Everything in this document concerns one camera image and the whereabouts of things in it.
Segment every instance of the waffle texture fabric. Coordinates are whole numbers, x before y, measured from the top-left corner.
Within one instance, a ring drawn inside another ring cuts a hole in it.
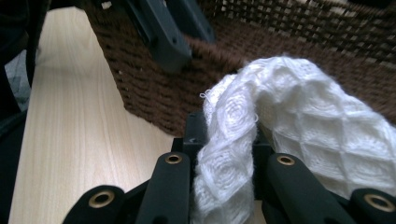
[[[192,223],[251,220],[256,123],[328,190],[396,195],[396,130],[308,60],[254,61],[203,96],[209,140],[198,153]]]

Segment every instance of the black mechanical part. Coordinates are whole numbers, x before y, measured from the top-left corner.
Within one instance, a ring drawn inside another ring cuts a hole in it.
[[[358,223],[396,223],[396,198],[377,189],[356,189],[347,207]]]
[[[124,7],[153,60],[165,72],[180,72],[191,60],[191,50],[166,5],[158,0],[125,0]]]
[[[190,158],[180,152],[163,154],[157,161],[136,224],[189,222]]]
[[[166,5],[181,32],[215,43],[215,32],[195,0],[166,0]]]
[[[115,223],[123,196],[123,190],[114,186],[91,189],[73,206],[64,224]]]
[[[356,223],[298,158],[276,153],[266,173],[291,224]]]

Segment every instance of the wood grain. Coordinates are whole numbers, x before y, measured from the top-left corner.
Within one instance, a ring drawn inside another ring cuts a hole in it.
[[[62,223],[93,187],[136,187],[173,140],[125,111],[83,11],[48,14],[36,64],[9,223]]]

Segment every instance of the wooden surface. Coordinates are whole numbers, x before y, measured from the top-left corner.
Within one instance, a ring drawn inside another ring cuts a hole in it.
[[[38,50],[9,223],[62,223],[93,187],[136,187],[150,178],[172,140],[125,111],[85,13],[51,11]],[[262,221],[259,212],[256,222]]]

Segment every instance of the woven brown basket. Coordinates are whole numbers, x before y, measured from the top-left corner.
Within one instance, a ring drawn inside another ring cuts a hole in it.
[[[87,12],[125,108],[181,136],[201,92],[245,63],[278,55],[306,58],[344,90],[396,123],[396,10],[323,0],[199,0],[215,45],[186,36],[193,60],[180,74],[151,60],[126,15],[87,2]]]

